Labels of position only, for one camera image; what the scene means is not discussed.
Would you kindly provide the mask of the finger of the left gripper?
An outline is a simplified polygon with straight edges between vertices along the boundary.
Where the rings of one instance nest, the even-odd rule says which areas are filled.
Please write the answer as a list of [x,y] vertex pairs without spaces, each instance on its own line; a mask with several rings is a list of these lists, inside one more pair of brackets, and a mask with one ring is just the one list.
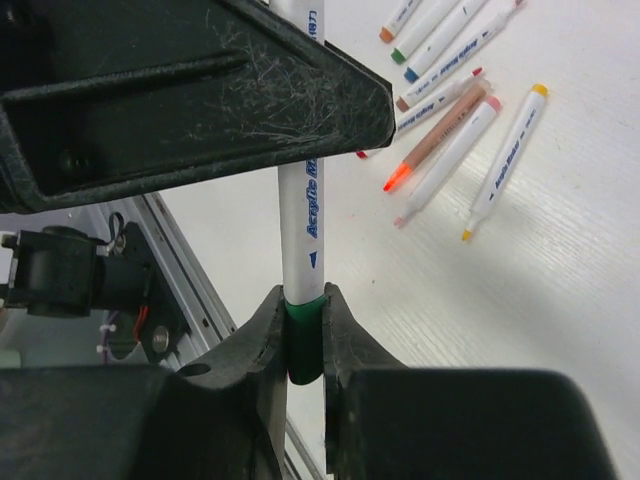
[[319,1],[5,1],[1,209],[30,214],[386,146],[391,84]]

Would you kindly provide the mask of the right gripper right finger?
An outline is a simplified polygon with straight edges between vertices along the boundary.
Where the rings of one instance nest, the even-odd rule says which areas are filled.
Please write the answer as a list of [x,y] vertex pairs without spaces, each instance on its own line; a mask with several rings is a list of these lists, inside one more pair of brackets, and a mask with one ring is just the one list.
[[337,479],[613,479],[592,409],[567,376],[410,367],[325,287],[326,467]]

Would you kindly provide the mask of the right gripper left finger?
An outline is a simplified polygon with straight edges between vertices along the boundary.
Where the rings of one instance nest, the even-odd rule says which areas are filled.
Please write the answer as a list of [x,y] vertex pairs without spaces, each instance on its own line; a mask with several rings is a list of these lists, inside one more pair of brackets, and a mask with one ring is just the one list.
[[279,479],[284,299],[178,371],[156,365],[7,369],[5,479]]

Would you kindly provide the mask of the green capped marker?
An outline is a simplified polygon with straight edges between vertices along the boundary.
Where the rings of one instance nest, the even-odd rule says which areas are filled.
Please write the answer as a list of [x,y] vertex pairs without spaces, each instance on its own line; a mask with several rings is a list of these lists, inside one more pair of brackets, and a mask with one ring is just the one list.
[[323,373],[325,165],[321,157],[280,166],[278,194],[289,379]]

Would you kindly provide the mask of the red capped marker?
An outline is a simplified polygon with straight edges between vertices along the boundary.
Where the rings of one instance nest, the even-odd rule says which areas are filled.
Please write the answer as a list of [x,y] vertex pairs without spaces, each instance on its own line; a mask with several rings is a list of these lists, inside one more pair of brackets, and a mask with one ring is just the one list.
[[481,78],[482,75],[483,68],[476,68],[462,79],[452,82],[438,92],[435,92],[420,101],[407,112],[402,113],[396,119],[396,133],[394,139],[397,140],[413,128],[434,116],[440,110],[444,109],[447,105],[459,98],[474,83],[474,81],[477,78]]

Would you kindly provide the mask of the brown capped marker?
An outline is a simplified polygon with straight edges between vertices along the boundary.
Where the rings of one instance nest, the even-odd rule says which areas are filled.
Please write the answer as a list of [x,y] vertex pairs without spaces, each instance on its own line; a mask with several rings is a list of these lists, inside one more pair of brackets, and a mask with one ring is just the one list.
[[506,11],[497,14],[452,54],[447,55],[444,60],[439,61],[419,76],[412,83],[411,87],[398,97],[396,106],[399,110],[401,112],[408,111],[411,107],[416,106],[420,101],[425,99],[428,94],[434,92],[457,68],[461,67],[467,60],[495,38],[504,29],[508,20],[522,4],[523,1],[513,1]]

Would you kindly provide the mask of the pink capped marker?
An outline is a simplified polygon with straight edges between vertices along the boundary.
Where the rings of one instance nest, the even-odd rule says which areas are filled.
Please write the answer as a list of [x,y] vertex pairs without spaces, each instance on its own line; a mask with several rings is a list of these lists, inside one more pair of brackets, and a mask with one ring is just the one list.
[[501,108],[501,101],[494,95],[489,96],[480,103],[471,118],[466,121],[460,132],[451,140],[435,163],[415,186],[404,210],[394,220],[395,227],[403,226],[430,201],[488,128]]

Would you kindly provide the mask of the yellow capped marker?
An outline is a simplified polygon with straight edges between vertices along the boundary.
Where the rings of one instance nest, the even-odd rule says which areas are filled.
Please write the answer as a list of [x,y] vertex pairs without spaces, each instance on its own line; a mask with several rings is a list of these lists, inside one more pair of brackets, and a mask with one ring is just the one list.
[[541,118],[548,95],[548,88],[537,83],[531,87],[523,100],[503,145],[495,156],[469,209],[469,218],[461,237],[463,242],[472,238],[478,226],[491,214],[497,204],[517,161],[524,152],[527,141]]

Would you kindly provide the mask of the orange highlighter pen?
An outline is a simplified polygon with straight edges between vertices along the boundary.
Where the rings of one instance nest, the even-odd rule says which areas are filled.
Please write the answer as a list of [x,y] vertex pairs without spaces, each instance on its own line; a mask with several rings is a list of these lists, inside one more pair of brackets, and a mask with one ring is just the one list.
[[424,135],[404,157],[383,186],[384,192],[394,191],[440,144],[460,126],[491,92],[488,80],[479,80],[469,87],[449,111]]

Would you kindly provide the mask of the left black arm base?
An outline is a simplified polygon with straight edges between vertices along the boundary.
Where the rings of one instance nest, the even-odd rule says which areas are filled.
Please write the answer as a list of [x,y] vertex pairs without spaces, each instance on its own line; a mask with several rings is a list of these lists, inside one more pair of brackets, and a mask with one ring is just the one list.
[[125,224],[112,255],[144,267],[146,279],[139,305],[109,321],[103,354],[113,362],[159,364],[178,352],[179,341],[190,332],[186,316],[137,223]]

